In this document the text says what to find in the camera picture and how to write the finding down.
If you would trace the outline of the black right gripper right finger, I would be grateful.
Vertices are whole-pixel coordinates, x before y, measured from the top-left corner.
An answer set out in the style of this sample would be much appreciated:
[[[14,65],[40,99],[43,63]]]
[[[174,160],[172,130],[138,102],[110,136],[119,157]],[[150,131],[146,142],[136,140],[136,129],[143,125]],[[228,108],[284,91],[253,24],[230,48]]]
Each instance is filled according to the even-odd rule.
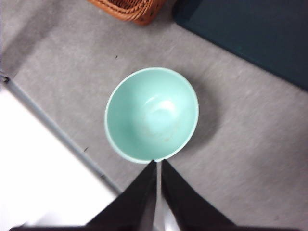
[[[167,160],[162,161],[162,191],[183,231],[217,231],[236,227],[201,197]]]

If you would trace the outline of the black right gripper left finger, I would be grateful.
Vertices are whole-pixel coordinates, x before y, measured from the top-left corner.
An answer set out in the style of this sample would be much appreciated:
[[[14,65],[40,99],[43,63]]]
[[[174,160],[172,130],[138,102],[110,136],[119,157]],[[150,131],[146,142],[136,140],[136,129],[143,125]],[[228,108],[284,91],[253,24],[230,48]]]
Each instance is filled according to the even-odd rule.
[[[151,161],[134,181],[86,226],[102,231],[136,231],[146,205],[156,194],[157,165]]]

